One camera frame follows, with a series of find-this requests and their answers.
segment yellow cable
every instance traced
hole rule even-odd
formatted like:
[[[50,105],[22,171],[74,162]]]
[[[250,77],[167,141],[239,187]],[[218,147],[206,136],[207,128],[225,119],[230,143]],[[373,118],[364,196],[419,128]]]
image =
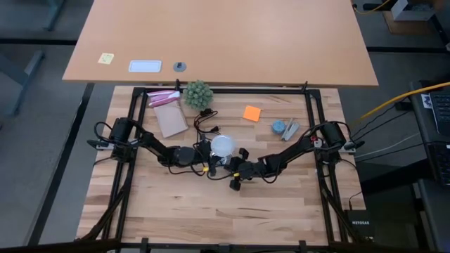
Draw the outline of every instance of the yellow cable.
[[[376,107],[375,109],[371,110],[370,112],[367,112],[365,115],[363,115],[362,117],[360,117],[360,118],[356,121],[356,123],[359,123],[361,120],[363,120],[363,119],[365,119],[365,118],[371,116],[373,113],[379,111],[380,109],[382,109],[382,108],[385,107],[386,105],[389,105],[390,103],[393,103],[393,102],[395,102],[395,101],[397,101],[397,100],[400,100],[400,99],[402,99],[402,98],[405,98],[405,97],[407,97],[407,96],[411,96],[411,95],[414,95],[414,94],[417,94],[417,93],[422,93],[422,92],[425,92],[425,91],[431,91],[431,90],[433,90],[433,89],[438,89],[438,88],[441,88],[441,87],[444,87],[444,86],[450,86],[450,82],[446,82],[446,83],[443,83],[443,84],[436,84],[436,85],[433,85],[433,86],[430,86],[430,87],[417,89],[417,90],[415,90],[415,91],[406,92],[406,93],[404,93],[404,94],[402,94],[402,95],[400,95],[400,96],[396,96],[395,98],[393,98],[393,99],[391,99],[391,100],[389,100],[389,101],[386,101],[386,102],[384,102],[383,104],[379,105],[378,107]]]
[[[361,14],[361,15],[366,15],[366,14],[372,13],[373,11],[379,10],[380,8],[382,8],[383,6],[385,6],[387,3],[389,3],[390,1],[391,1],[391,0],[387,0],[386,2],[380,4],[379,7],[374,8],[373,10],[370,10],[370,11],[366,11],[366,12],[358,11],[357,8],[353,8],[353,9],[354,9],[354,11],[356,11],[357,13],[359,13],[359,14]]]

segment blue tape roll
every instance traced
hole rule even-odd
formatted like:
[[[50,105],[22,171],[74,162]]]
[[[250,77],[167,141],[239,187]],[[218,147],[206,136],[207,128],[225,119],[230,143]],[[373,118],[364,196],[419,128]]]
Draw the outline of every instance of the blue tape roll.
[[[273,124],[272,124],[272,131],[275,134],[282,134],[284,132],[284,130],[286,129],[286,125],[284,124],[283,121],[281,120],[276,120]]]

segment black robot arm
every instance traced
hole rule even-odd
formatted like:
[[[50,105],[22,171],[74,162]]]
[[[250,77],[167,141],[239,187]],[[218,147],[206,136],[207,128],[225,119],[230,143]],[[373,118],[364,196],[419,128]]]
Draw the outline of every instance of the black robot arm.
[[[138,131],[138,137],[129,141],[133,128]],[[145,148],[157,156],[158,162],[166,167],[187,167],[200,163],[208,163],[211,153],[210,142],[201,138],[196,143],[197,148],[172,146],[166,147],[149,131],[146,131],[138,122],[121,117],[117,118],[112,126],[108,138],[99,136],[100,140],[114,144],[111,156],[121,162],[129,162],[134,148]]]
[[[304,132],[298,141],[289,148],[279,154],[260,157],[258,162],[246,161],[248,151],[241,148],[239,150],[241,157],[231,158],[230,164],[226,166],[226,169],[236,175],[230,187],[239,190],[239,181],[250,180],[254,177],[261,177],[264,180],[274,176],[277,177],[286,169],[289,162],[313,151],[317,151],[323,161],[337,163],[340,160],[339,149],[346,143],[344,134],[338,124],[338,122],[326,122],[314,126]],[[321,132],[323,138],[316,136],[317,131]]]
[[[296,158],[306,153],[316,151],[324,162],[335,164],[340,160],[339,149],[345,143],[345,137],[339,127],[340,122],[325,122],[313,126],[305,131],[298,141],[279,154],[271,154],[258,158],[257,162],[248,162],[248,151],[239,150],[240,157],[232,157],[225,169],[234,175],[230,187],[240,189],[240,181],[250,180],[254,177],[263,178],[267,183],[273,183],[276,177]],[[133,128],[138,131],[138,137],[134,141],[128,138]],[[323,138],[316,134],[320,131]],[[166,167],[188,167],[196,164],[208,164],[210,176],[215,175],[215,166],[220,157],[212,155],[210,142],[201,136],[193,147],[172,146],[166,147],[149,131],[134,120],[126,117],[117,118],[112,126],[108,138],[99,136],[100,141],[114,144],[112,158],[121,162],[129,162],[134,152],[133,149],[142,147],[157,156],[160,164]]]

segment potted plant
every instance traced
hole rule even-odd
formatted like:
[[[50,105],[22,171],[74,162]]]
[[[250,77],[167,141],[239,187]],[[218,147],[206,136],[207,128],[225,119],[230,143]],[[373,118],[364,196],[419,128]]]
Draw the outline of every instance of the potted plant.
[[[201,80],[189,82],[187,89],[183,90],[185,103],[194,110],[199,111],[208,108],[212,101],[212,94],[210,87]]]

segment white card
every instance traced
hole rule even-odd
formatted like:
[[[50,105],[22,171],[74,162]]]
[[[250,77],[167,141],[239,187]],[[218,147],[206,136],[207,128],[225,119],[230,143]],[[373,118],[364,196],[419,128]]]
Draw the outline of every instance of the white card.
[[[157,73],[161,71],[161,60],[132,60],[129,63],[129,72]]]
[[[425,109],[432,109],[431,98],[429,94],[422,95],[422,104]]]

